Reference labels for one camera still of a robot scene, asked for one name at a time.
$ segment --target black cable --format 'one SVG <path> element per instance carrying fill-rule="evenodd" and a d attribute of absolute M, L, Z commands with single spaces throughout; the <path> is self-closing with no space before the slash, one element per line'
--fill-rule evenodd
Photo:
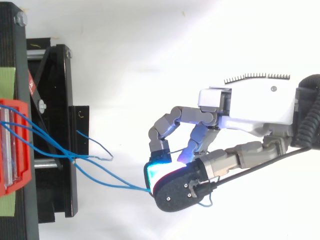
<path fill-rule="evenodd" d="M 297 154 L 301 154 L 301 153 L 307 152 L 307 151 L 309 151 L 310 149 L 311 149 L 310 147 L 304 147 L 304 148 L 300 148 L 300 149 L 298 149 L 298 150 L 294 150 L 294 151 L 292 151 L 292 152 L 288 152 L 288 153 L 286 153 L 286 154 L 277 156 L 276 158 L 274 158 L 274 159 L 272 159 L 272 160 L 269 160 L 269 161 L 266 161 L 266 162 L 264 162 L 264 163 L 261 163 L 261 164 L 258 165 L 258 166 L 254 166 L 254 167 L 252 167 L 252 168 L 249 168 L 249 169 L 247 169 L 247 170 L 244 170 L 244 171 L 242 171 L 242 172 L 239 172 L 239 173 L 237 173 L 237 174 L 235 174 L 235 175 L 226 177 L 225 179 L 222 179 L 222 180 L 218 181 L 218 182 L 216 183 L 216 186 L 220 186 L 220 185 L 222 185 L 222 184 L 225 184 L 225 183 L 227 183 L 227 182 L 230 182 L 231 180 L 238 179 L 238 178 L 240 178 L 240 177 L 242 177 L 242 176 L 245 176 L 245 175 L 247 175 L 247 174 L 253 173 L 253 172 L 255 172 L 255 171 L 259 170 L 259 169 L 263 169 L 263 168 L 265 168 L 266 166 L 269 166 L 269 165 L 271 165 L 271 164 L 274 164 L 274 163 L 276 163 L 276 162 L 278 162 L 278 161 L 280 161 L 280 160 L 282 160 L 282 159 L 285 159 L 285 158 L 288 158 L 288 157 L 291 157 L 291 156 L 294 156 L 294 155 L 297 155 Z"/>
<path fill-rule="evenodd" d="M 306 77 L 299 83 L 299 88 L 316 89 L 320 88 L 320 74 Z M 312 107 L 298 127 L 296 144 L 300 147 L 312 148 L 314 138 L 318 134 L 320 126 L 320 91 L 318 90 Z"/>

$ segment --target screw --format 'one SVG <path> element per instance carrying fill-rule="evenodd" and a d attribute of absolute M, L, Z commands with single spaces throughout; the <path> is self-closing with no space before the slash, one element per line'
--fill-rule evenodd
<path fill-rule="evenodd" d="M 28 24 L 28 17 L 24 11 L 19 11 L 14 17 L 14 22 L 20 27 L 25 27 Z"/>
<path fill-rule="evenodd" d="M 71 51 L 70 49 L 68 49 L 68 50 L 66 51 L 66 57 L 67 57 L 68 59 L 72 59 L 73 53 L 72 53 L 72 51 Z"/>
<path fill-rule="evenodd" d="M 38 103 L 38 109 L 41 114 L 43 114 L 45 112 L 45 110 L 47 109 L 47 105 L 45 104 L 45 102 L 42 99 Z"/>

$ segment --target white wall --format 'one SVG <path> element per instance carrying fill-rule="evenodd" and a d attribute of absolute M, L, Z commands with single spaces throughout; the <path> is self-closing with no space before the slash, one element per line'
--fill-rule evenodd
<path fill-rule="evenodd" d="M 16 0 L 28 38 L 54 37 L 73 51 L 75 105 L 90 105 L 90 136 L 114 155 L 105 166 L 144 186 L 148 130 L 174 106 L 245 72 L 319 73 L 319 3 L 314 0 Z M 186 145 L 192 126 L 169 137 Z M 224 131 L 211 150 L 255 138 Z M 90 152 L 104 156 L 96 145 Z M 77 173 L 79 212 L 41 224 L 40 239 L 317 240 L 320 153 L 283 160 L 214 191 L 211 208 L 165 213 L 144 192 L 97 185 Z M 81 165 L 115 183 L 100 170 Z"/>

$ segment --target red clamp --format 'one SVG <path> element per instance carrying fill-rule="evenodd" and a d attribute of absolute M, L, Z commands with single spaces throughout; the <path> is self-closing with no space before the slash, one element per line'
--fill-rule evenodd
<path fill-rule="evenodd" d="M 0 104 L 13 108 L 28 117 L 28 104 L 19 100 L 0 99 Z M 28 122 L 13 111 L 0 107 L 0 120 L 26 127 Z M 29 130 L 6 125 L 19 137 L 29 142 Z M 29 146 L 24 144 L 3 126 L 0 126 L 0 197 L 8 195 L 23 186 L 32 178 Z"/>

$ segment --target green tape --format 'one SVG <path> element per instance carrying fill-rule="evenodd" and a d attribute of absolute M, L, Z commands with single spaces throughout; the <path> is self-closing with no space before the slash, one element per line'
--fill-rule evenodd
<path fill-rule="evenodd" d="M 0 99 L 14 99 L 15 67 L 0 67 Z M 14 217 L 16 192 L 0 197 L 0 217 Z"/>
<path fill-rule="evenodd" d="M 0 67 L 0 98 L 13 99 L 15 92 L 15 67 Z"/>
<path fill-rule="evenodd" d="M 0 197 L 0 217 L 14 217 L 16 192 Z"/>

